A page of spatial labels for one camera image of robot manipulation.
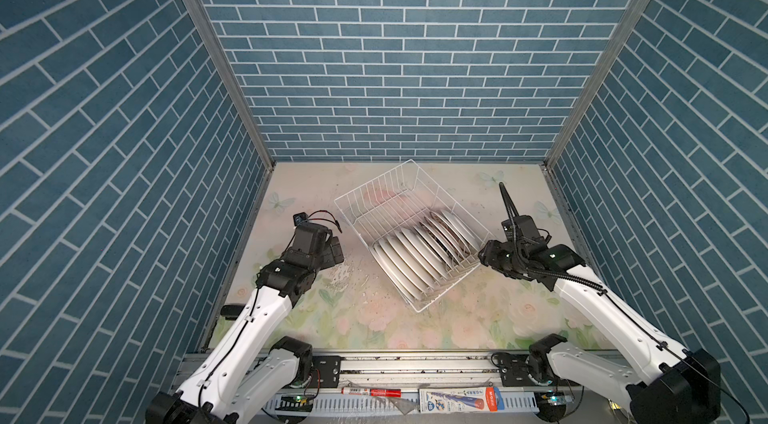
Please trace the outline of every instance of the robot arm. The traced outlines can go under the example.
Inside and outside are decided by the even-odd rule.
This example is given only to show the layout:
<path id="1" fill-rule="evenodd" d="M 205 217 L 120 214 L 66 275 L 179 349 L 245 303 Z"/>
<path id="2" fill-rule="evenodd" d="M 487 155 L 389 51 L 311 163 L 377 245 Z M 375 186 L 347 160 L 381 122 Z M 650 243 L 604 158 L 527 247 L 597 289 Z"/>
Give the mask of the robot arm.
<path id="1" fill-rule="evenodd" d="M 293 245 L 264 266 L 256 289 L 205 362 L 173 396 L 159 392 L 152 400 L 148 424 L 248 422 L 277 391 L 310 378 L 312 346 L 283 337 L 243 381 L 264 342 L 310 289 L 318 271 L 344 261 L 339 238 L 330 229 L 307 222 L 306 215 L 296 216 Z"/>
<path id="2" fill-rule="evenodd" d="M 539 281 L 584 314 L 629 362 L 584 352 L 557 334 L 531 345 L 528 367 L 539 382 L 573 380 L 630 410 L 638 424 L 712 422 L 720 415 L 720 365 L 689 352 L 609 290 L 565 245 L 549 247 L 530 216 L 520 216 L 501 183 L 506 242 L 488 241 L 480 262 L 507 277 Z"/>

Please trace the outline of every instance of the white wire rack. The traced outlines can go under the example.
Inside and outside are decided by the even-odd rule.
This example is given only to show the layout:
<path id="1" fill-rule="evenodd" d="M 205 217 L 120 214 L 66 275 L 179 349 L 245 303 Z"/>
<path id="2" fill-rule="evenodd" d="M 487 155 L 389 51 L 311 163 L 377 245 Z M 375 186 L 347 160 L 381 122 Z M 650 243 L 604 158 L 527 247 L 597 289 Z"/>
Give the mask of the white wire rack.
<path id="1" fill-rule="evenodd" d="M 341 195 L 335 203 L 369 249 L 382 237 L 393 235 L 403 227 L 413 229 L 430 211 L 440 210 L 448 210 L 461 219 L 481 245 L 492 239 L 491 232 L 412 159 Z M 424 311 L 480 265 L 478 251 L 454 263 L 448 277 L 437 279 L 434 287 L 416 299 L 400 290 L 398 293 L 414 311 Z"/>

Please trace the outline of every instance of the brick pattern wall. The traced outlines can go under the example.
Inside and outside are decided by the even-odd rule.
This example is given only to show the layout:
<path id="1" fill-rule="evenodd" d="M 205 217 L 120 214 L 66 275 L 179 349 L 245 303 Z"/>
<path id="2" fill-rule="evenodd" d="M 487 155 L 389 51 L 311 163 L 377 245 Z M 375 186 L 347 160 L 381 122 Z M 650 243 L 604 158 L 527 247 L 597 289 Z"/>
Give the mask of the brick pattern wall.
<path id="1" fill-rule="evenodd" d="M 262 174 L 180 0 L 0 0 L 0 422 L 143 422 Z"/>
<path id="2" fill-rule="evenodd" d="M 277 159 L 541 161 L 628 0 L 204 0 Z"/>
<path id="3" fill-rule="evenodd" d="M 555 169 L 608 282 L 712 353 L 753 422 L 768 422 L 767 14 L 652 0 Z"/>

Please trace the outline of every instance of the floral tablecloth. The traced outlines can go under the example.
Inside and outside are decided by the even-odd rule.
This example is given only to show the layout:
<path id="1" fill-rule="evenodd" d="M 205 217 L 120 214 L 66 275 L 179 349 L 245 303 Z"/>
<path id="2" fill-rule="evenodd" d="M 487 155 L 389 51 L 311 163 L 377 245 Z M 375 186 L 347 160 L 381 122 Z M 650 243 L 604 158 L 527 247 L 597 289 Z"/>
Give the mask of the floral tablecloth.
<path id="1" fill-rule="evenodd" d="M 514 281 L 479 267 L 435 304 L 417 314 L 373 260 L 354 231 L 344 226 L 333 199 L 389 171 L 388 163 L 278 163 L 236 270 L 227 304 L 244 303 L 259 269 L 276 258 L 293 234 L 291 216 L 327 209 L 342 222 L 346 260 L 321 271 L 315 284 L 267 341 L 292 336 L 323 349 L 527 348 L 561 333 L 582 348 L 610 342 L 570 304 L 542 285 Z M 552 243 L 571 245 L 558 209 L 536 165 L 421 164 L 497 238 L 506 218 L 498 193 L 504 181 L 520 214 L 548 229 Z M 210 346 L 230 321 L 220 319 Z"/>

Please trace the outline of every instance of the black cable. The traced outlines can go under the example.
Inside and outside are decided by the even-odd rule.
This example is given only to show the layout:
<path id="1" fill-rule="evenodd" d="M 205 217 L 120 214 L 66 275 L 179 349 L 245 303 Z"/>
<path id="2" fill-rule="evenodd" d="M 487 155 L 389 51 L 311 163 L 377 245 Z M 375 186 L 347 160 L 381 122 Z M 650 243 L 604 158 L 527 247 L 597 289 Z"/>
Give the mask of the black cable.
<path id="1" fill-rule="evenodd" d="M 568 388 L 569 389 L 571 388 L 571 383 L 570 382 L 568 383 Z M 576 396 L 574 395 L 574 391 L 572 389 L 571 389 L 571 396 L 573 396 L 574 399 L 576 398 Z M 572 411 L 566 412 L 565 415 L 562 416 L 560 419 L 565 419 L 566 417 L 569 417 L 574 412 L 576 412 L 578 410 L 578 408 L 581 406 L 581 401 L 583 401 L 583 400 L 584 400 L 584 386 L 581 387 L 581 396 L 578 398 L 578 402 L 576 403 L 576 407 L 573 408 Z"/>
<path id="2" fill-rule="evenodd" d="M 736 398 L 734 397 L 734 395 L 733 395 L 733 394 L 731 394 L 730 392 L 728 392 L 728 391 L 726 391 L 725 389 L 723 389 L 722 387 L 720 387 L 720 385 L 719 385 L 719 384 L 717 384 L 717 382 L 715 382 L 715 381 L 712 381 L 712 380 L 711 380 L 709 377 L 705 376 L 703 372 L 701 372 L 701 371 L 697 370 L 695 367 L 691 366 L 691 365 L 690 365 L 688 362 L 685 362 L 685 361 L 683 360 L 683 358 L 682 358 L 682 357 L 678 356 L 676 352 L 673 352 L 673 351 L 672 351 L 672 350 L 671 350 L 671 349 L 670 349 L 670 348 L 667 346 L 667 343 L 666 343 L 666 342 L 661 342 L 661 341 L 659 341 L 658 339 L 656 339 L 656 337 L 655 337 L 655 336 L 653 336 L 651 333 L 649 333 L 648 331 L 646 331 L 646 330 L 645 330 L 645 328 L 644 328 L 644 327 L 642 327 L 640 324 L 638 324 L 638 322 L 637 322 L 636 320 L 634 320 L 634 319 L 632 318 L 632 316 L 630 316 L 630 315 L 627 313 L 627 311 L 625 311 L 625 310 L 624 310 L 624 308 L 623 308 L 623 307 L 620 307 L 618 304 L 616 304 L 616 301 L 614 301 L 614 300 L 613 300 L 613 299 L 610 297 L 610 295 L 609 295 L 608 293 L 606 293 L 606 294 L 605 294 L 605 296 L 608 298 L 608 300 L 610 301 L 610 303 L 611 303 L 611 304 L 613 304 L 613 305 L 614 305 L 614 306 L 615 306 L 617 309 L 619 309 L 619 311 L 621 311 L 621 314 L 624 314 L 624 316 L 625 316 L 625 317 L 627 317 L 627 319 L 629 319 L 629 320 L 631 321 L 631 323 L 633 323 L 633 324 L 634 324 L 635 326 L 637 326 L 637 327 L 638 327 L 638 328 L 639 328 L 641 331 L 643 331 L 643 333 L 645 333 L 645 335 L 646 335 L 646 336 L 648 336 L 648 337 L 649 337 L 651 340 L 653 340 L 654 342 L 656 342 L 656 343 L 658 344 L 659 348 L 661 348 L 661 349 L 663 349 L 663 350 L 667 351 L 669 354 L 672 354 L 672 355 L 673 355 L 673 356 L 674 356 L 674 357 L 675 357 L 675 358 L 676 358 L 678 361 L 680 361 L 680 362 L 684 363 L 684 364 L 685 364 L 686 366 L 688 366 L 688 367 L 689 367 L 691 370 L 695 371 L 695 372 L 696 372 L 696 373 L 697 373 L 699 376 L 702 376 L 702 377 L 703 377 L 705 380 L 709 381 L 709 382 L 710 382 L 710 383 L 711 383 L 713 386 L 715 386 L 715 387 L 716 387 L 718 390 L 720 390 L 720 391 L 721 391 L 723 394 L 725 394 L 725 395 L 726 395 L 726 396 L 728 396 L 728 397 L 729 397 L 729 398 L 730 398 L 732 401 L 734 401 L 734 402 L 736 403 L 736 405 L 739 407 L 739 409 L 741 409 L 741 411 L 744 413 L 744 416 L 746 417 L 746 420 L 744 421 L 744 423 L 745 423 L 745 424 L 749 424 L 750 422 L 752 422 L 752 419 L 750 418 L 750 414 L 748 413 L 748 411 L 747 411 L 747 410 L 744 408 L 744 406 L 742 406 L 741 402 L 739 402 L 739 400 L 738 400 L 738 399 L 736 399 Z M 694 357 L 693 357 L 691 354 L 689 354 L 689 353 L 686 353 L 686 355 L 687 355 L 687 356 L 688 356 L 690 359 L 692 359 L 693 361 L 695 361 L 695 362 L 696 362 L 696 363 L 697 363 L 699 366 L 701 366 L 701 362 L 699 362 L 699 361 L 696 361 L 696 360 L 694 359 Z"/>
<path id="3" fill-rule="evenodd" d="M 504 201 L 504 207 L 507 209 L 509 220 L 511 221 L 513 216 L 520 216 L 518 214 L 518 209 L 514 207 L 514 202 L 512 198 L 509 197 L 507 187 L 504 186 L 503 182 L 498 183 L 498 189 L 502 192 L 502 201 Z"/>
<path id="4" fill-rule="evenodd" d="M 296 237 L 296 235 L 293 235 L 293 236 L 290 237 L 290 241 L 288 241 L 288 245 L 286 246 L 285 249 L 283 249 L 283 252 L 280 253 L 279 259 L 283 259 L 283 257 L 285 257 L 286 252 L 288 251 L 288 248 L 293 244 L 293 238 L 294 237 Z"/>
<path id="5" fill-rule="evenodd" d="M 249 317 L 252 317 L 254 315 L 254 308 L 256 308 L 256 302 L 259 300 L 259 290 L 260 289 L 261 289 L 260 287 L 256 288 L 256 295 L 254 297 L 254 304 L 250 307 L 250 311 L 248 311 L 248 316 Z M 245 328 L 248 325 L 248 323 L 249 323 L 248 320 L 244 321 L 243 327 L 240 328 L 240 332 L 237 333 L 237 336 L 235 337 L 235 341 L 232 342 L 232 347 L 230 347 L 225 352 L 224 357 L 219 359 L 219 362 L 216 363 L 216 366 L 214 366 L 214 368 L 211 369 L 210 372 L 208 372 L 208 376 L 205 378 L 206 381 L 208 381 L 210 379 L 210 377 L 214 375 L 214 372 L 216 372 L 216 369 L 218 369 L 219 366 L 221 365 L 221 363 L 224 362 L 225 359 L 230 355 L 230 352 L 232 352 L 232 350 L 237 345 L 237 341 L 240 340 L 240 336 L 243 335 L 243 331 L 245 331 Z M 201 409 L 201 410 L 203 409 L 203 389 L 205 389 L 204 383 L 200 384 L 200 391 L 197 393 L 197 407 L 199 409 Z M 207 412 L 203 412 L 203 417 L 205 418 L 206 421 L 210 422 L 210 419 L 208 419 L 208 413 Z"/>
<path id="6" fill-rule="evenodd" d="M 536 229 L 538 229 L 539 231 L 543 231 L 543 232 L 547 233 L 547 237 L 544 238 L 544 244 L 548 245 L 549 241 L 552 240 L 552 233 L 550 233 L 546 229 L 541 229 L 540 227 L 536 227 Z"/>
<path id="7" fill-rule="evenodd" d="M 560 278 L 560 279 L 565 279 L 567 281 L 573 281 L 573 282 L 576 282 L 576 283 L 578 283 L 580 285 L 587 286 L 587 287 L 590 287 L 590 288 L 596 290 L 601 296 L 606 296 L 608 298 L 608 300 L 610 301 L 610 303 L 613 304 L 614 307 L 619 309 L 621 314 L 624 314 L 624 316 L 627 317 L 627 319 L 629 319 L 629 321 L 631 323 L 633 323 L 638 329 L 643 331 L 643 333 L 646 336 L 648 336 L 653 342 L 656 342 L 660 349 L 666 350 L 669 354 L 674 356 L 675 359 L 677 359 L 678 361 L 684 363 L 691 370 L 695 371 L 699 376 L 702 376 L 705 380 L 707 380 L 709 383 L 711 383 L 713 386 L 715 386 L 718 390 L 720 390 L 723 394 L 725 394 L 732 401 L 734 401 L 735 404 L 739 407 L 739 409 L 741 409 L 741 411 L 744 413 L 744 416 L 746 417 L 746 420 L 744 421 L 744 423 L 745 424 L 750 424 L 750 422 L 751 422 L 750 414 L 748 413 L 746 408 L 744 408 L 744 406 L 741 404 L 741 402 L 739 402 L 739 400 L 734 397 L 733 394 L 731 394 L 727 390 L 723 389 L 719 384 L 717 384 L 715 381 L 712 381 L 709 377 L 705 376 L 703 372 L 697 370 L 695 367 L 691 366 L 688 362 L 685 362 L 685 360 L 682 357 L 678 356 L 676 352 L 673 352 L 667 346 L 666 342 L 661 342 L 658 339 L 656 339 L 655 336 L 653 336 L 644 327 L 642 327 L 632 316 L 629 315 L 629 313 L 627 311 L 624 310 L 623 307 L 619 306 L 616 303 L 616 301 L 614 301 L 613 298 L 610 297 L 610 294 L 608 293 L 608 289 L 606 289 L 605 287 L 599 285 L 596 282 L 590 281 L 589 279 L 585 279 L 585 278 L 579 277 L 579 276 L 573 276 L 573 275 L 570 275 L 570 274 L 564 273 L 564 272 L 550 271 L 550 270 L 545 270 L 545 269 L 533 269 L 530 272 L 534 273 L 534 274 L 540 274 L 540 275 L 543 275 L 543 276 L 551 276 L 551 277 L 557 277 L 557 278 Z M 686 352 L 686 356 L 688 356 L 690 359 L 692 359 L 697 364 L 699 364 L 699 366 L 701 366 L 701 363 L 694 359 L 694 357 L 693 357 L 691 352 Z M 581 395 L 581 397 L 582 398 L 584 397 L 584 388 L 583 387 L 582 387 L 582 395 Z M 566 416 L 570 416 L 573 412 L 576 411 L 576 409 L 574 409 L 572 412 L 570 412 Z"/>
<path id="8" fill-rule="evenodd" d="M 320 395 L 320 370 L 315 368 L 315 371 L 317 371 L 317 392 L 315 392 L 315 396 L 312 398 L 312 400 L 317 399 L 317 397 Z"/>
<path id="9" fill-rule="evenodd" d="M 307 219 L 305 219 L 302 222 L 307 222 L 307 221 L 325 221 L 325 222 L 329 222 L 332 225 L 334 225 L 336 227 L 336 229 L 339 230 L 339 233 L 343 233 L 343 231 L 341 230 L 341 226 L 339 226 L 339 222 L 338 221 L 332 221 L 331 219 L 325 219 L 325 218 L 307 218 Z"/>
<path id="10" fill-rule="evenodd" d="M 324 212 L 324 213 L 330 215 L 331 218 L 333 218 L 334 221 L 336 220 L 336 217 L 333 215 L 333 213 L 331 211 L 326 211 L 325 209 L 318 209 L 317 211 L 315 211 L 312 214 L 310 214 L 308 217 L 311 218 L 311 217 L 313 217 L 314 215 L 316 215 L 319 212 Z"/>
<path id="11" fill-rule="evenodd" d="M 275 419 L 275 420 L 276 420 L 276 421 L 278 421 L 278 422 L 282 422 L 282 421 L 280 420 L 280 418 L 278 418 L 278 417 L 277 417 L 277 416 L 275 416 L 274 414 L 270 414 L 270 413 L 269 413 L 269 412 L 268 412 L 266 409 L 264 409 L 263 407 L 261 408 L 261 411 L 262 411 L 264 414 L 267 414 L 267 415 L 268 415 L 269 417 L 271 417 L 272 419 Z"/>
<path id="12" fill-rule="evenodd" d="M 573 276 L 568 273 L 564 273 L 562 271 L 558 272 L 558 271 L 550 271 L 549 269 L 529 269 L 528 273 L 534 274 L 534 275 L 557 277 L 558 279 L 565 279 L 566 281 L 573 281 L 574 283 L 580 284 L 582 286 L 591 287 L 592 289 L 596 290 L 599 294 L 604 294 L 608 292 L 608 290 L 605 289 L 605 287 L 602 287 L 598 283 L 592 282 L 589 279 L 584 279 L 583 277 Z"/>

